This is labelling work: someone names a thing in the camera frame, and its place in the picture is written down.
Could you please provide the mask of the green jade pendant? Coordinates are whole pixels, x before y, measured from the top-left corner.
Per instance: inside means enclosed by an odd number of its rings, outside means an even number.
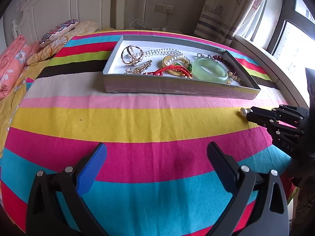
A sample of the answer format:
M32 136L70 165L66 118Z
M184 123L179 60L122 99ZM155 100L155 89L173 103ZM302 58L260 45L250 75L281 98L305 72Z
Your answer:
M187 70L191 73L192 72L192 64L191 63L189 63L188 65L187 65Z

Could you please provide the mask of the gold safety pin brooch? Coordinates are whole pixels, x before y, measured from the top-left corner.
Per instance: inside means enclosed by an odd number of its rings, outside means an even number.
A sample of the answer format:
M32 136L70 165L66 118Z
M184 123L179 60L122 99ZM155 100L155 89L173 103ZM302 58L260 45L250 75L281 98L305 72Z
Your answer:
M139 65L127 68L125 74L139 75L144 73L152 65L152 60L145 61Z

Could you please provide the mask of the white pearl earring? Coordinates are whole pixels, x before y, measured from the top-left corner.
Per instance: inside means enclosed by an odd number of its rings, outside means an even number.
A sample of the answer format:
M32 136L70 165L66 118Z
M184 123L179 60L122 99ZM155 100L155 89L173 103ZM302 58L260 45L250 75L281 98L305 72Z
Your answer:
M240 109L240 114L242 117L247 117L247 114L249 114L250 112L253 112L252 109L250 108L241 108Z

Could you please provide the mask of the grey cardboard jewelry tray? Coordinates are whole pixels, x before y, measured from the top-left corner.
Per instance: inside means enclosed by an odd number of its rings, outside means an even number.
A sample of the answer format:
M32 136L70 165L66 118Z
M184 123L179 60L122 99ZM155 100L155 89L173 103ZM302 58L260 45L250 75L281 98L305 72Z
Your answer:
M124 48L129 45L133 46L135 53L140 50L151 53L150 56L144 57L141 61L143 63L152 60L152 65L142 74L125 74L125 70L129 67L123 62L128 61L129 58ZM231 63L240 81L234 81L230 84L213 83L199 80L196 77L187 79L173 76L167 72L164 72L162 76L150 75L150 72L162 67L162 59L165 54L160 52L161 49L166 51L178 50L191 61L197 59L198 53L221 56ZM173 37L123 35L103 69L103 77L105 90L108 93L184 94L252 100L260 92L260 87L252 76L246 72L228 50Z

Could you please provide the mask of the colourful striped bed sheet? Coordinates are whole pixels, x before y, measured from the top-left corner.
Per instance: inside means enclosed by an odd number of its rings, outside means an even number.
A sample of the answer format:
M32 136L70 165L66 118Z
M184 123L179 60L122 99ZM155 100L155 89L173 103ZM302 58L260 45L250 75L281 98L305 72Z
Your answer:
M238 116L241 107L285 103L251 58L232 54L261 85L253 100L167 94L110 94L102 70L121 37L157 32L110 31L77 36L50 61L31 65L13 95L23 98L9 117L1 158L2 206L24 230L36 173L61 172L98 143L108 156L91 190L90 210L111 235L204 235L231 196L208 161L214 141L240 164L276 169L287 198L294 186L290 158L266 129Z

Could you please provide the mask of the green jade bangle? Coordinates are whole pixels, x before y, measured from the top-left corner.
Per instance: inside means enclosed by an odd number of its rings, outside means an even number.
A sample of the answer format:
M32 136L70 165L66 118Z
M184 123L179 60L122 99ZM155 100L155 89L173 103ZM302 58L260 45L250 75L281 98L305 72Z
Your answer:
M225 84L229 78L226 69L222 65L207 58L197 58L194 60L192 74L199 80L213 83Z

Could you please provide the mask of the window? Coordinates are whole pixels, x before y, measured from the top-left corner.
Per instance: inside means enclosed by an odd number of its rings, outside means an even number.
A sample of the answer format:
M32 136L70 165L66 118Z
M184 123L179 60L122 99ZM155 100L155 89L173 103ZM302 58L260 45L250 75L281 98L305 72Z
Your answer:
M267 56L277 76L293 82L314 68L314 5L311 0L255 0L256 10L232 44L258 60Z

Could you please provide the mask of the striped printed curtain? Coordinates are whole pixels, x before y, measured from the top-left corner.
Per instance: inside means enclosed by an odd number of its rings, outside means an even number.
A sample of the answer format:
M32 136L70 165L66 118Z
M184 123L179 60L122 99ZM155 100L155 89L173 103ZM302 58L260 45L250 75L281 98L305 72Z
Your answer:
M198 38L229 46L263 0L206 0L196 25Z

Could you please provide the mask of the gold bangle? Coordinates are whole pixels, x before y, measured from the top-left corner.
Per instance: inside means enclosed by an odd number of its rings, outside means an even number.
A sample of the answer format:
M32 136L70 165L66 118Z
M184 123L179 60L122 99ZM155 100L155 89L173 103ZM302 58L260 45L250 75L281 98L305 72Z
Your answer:
M192 72L187 70L189 63L191 63L190 60L186 58L175 58L175 56L168 55L162 60L162 69L173 76L192 78Z

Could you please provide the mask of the cream yellow pillow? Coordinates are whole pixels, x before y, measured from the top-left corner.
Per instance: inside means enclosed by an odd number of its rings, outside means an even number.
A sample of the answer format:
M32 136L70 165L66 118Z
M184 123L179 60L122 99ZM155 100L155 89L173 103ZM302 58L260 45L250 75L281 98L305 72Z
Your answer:
M57 38L52 43L48 44L44 48L40 48L39 51L28 58L26 65L31 65L36 62L44 61L57 54L74 36L82 34L90 34L96 32L99 26L94 21L80 22L73 30Z

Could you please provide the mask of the pink folded quilt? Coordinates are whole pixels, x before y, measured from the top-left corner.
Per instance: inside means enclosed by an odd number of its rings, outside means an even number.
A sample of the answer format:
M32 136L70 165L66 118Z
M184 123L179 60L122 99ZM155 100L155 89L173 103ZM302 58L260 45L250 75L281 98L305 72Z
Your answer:
M10 94L26 61L37 49L37 42L26 44L25 36L19 35L1 54L1 100Z

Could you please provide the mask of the embroidered patterned pillow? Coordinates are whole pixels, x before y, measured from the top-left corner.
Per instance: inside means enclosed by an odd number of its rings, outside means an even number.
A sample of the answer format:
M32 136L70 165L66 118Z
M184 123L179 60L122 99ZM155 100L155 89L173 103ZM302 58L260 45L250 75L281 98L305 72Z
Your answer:
M79 21L77 19L70 19L62 24L57 25L56 27L48 31L38 41L39 47L42 47L42 48L46 47L48 44L57 40L59 37L73 30L78 24L79 24Z

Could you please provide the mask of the white wooden headboard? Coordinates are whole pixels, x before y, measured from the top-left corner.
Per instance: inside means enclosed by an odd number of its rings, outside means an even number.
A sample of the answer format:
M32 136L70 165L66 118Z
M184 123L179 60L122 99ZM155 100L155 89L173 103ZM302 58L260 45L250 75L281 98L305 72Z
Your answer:
M12 22L12 34L33 43L70 19L94 21L101 29L124 29L125 0L28 0L21 12L21 20Z

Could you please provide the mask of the wall power socket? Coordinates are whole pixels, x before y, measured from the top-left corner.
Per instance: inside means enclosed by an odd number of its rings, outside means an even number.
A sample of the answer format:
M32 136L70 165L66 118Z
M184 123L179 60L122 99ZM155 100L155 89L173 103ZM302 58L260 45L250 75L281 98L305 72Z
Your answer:
M155 4L154 12L165 13L165 14L174 14L175 7L168 4Z

